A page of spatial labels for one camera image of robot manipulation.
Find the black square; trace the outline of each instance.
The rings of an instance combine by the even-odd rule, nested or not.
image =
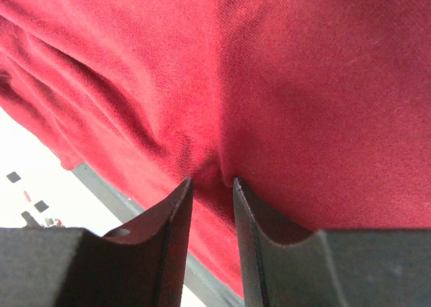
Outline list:
[[[40,202],[34,204],[34,208],[36,208],[39,213],[42,213],[43,211],[46,211],[49,208],[49,206],[47,204],[45,204],[44,201],[40,201]]]
[[[21,179],[21,177],[16,172],[12,172],[11,174],[8,174],[6,177],[13,184]]]

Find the white surface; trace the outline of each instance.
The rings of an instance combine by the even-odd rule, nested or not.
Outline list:
[[[62,169],[48,148],[1,108],[0,140],[0,228],[24,227],[21,213],[29,211],[36,217],[32,204],[41,200],[50,207],[51,217],[60,219],[66,227],[84,227],[101,236],[121,225],[71,172]],[[11,172],[17,172],[21,180],[11,183],[6,178]],[[205,307],[185,286],[181,306]]]

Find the red cloth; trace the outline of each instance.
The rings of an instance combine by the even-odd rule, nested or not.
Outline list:
[[[232,181],[317,228],[431,227],[431,0],[0,0],[0,105],[241,293]]]

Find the red garment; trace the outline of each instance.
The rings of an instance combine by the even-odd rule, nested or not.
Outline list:
[[[0,105],[241,293],[232,181],[317,228],[431,227],[431,0],[0,0]]]

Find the gray strip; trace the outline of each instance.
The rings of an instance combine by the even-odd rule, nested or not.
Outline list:
[[[143,212],[143,209],[120,193],[86,163],[72,173],[122,222],[126,223]],[[227,285],[219,281],[193,255],[187,255],[184,284],[207,307],[243,307],[244,301]]]

